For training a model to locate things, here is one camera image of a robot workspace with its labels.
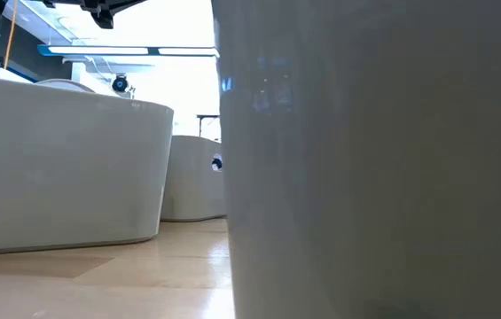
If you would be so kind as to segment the black desk in background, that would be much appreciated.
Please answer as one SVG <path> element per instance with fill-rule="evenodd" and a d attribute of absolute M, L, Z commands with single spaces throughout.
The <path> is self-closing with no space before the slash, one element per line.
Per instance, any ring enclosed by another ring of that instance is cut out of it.
<path fill-rule="evenodd" d="M 199 137 L 218 141 L 221 138 L 220 116 L 218 114 L 198 114 Z"/>

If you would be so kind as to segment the white plastic basket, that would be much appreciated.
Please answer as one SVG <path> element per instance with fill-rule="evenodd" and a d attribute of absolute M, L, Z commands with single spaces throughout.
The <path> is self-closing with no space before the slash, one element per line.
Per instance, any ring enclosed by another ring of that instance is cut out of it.
<path fill-rule="evenodd" d="M 221 144 L 173 136 L 160 219 L 198 222 L 225 215 Z"/>
<path fill-rule="evenodd" d="M 501 319 L 501 0 L 212 0 L 236 319 Z"/>
<path fill-rule="evenodd" d="M 173 116 L 165 105 L 0 79 L 0 253 L 155 237 Z"/>

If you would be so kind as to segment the table lamp with white shade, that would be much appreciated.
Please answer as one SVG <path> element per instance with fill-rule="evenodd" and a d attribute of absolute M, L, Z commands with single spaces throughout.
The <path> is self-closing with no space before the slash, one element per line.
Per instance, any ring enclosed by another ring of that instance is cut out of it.
<path fill-rule="evenodd" d="M 125 92 L 117 92 L 112 88 L 111 82 L 97 80 L 94 76 L 84 73 L 80 74 L 77 81 L 68 79 L 47 79 L 35 83 L 55 89 L 69 89 L 80 92 L 96 93 L 100 95 L 135 99 L 135 88 Z"/>

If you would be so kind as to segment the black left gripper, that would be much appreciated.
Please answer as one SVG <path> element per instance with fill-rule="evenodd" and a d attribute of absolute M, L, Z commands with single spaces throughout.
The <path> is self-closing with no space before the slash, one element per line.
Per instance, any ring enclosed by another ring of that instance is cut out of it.
<path fill-rule="evenodd" d="M 114 28 L 114 15 L 146 0 L 41 0 L 48 8 L 55 8 L 57 4 L 78 5 L 93 18 L 95 23 L 103 29 Z"/>

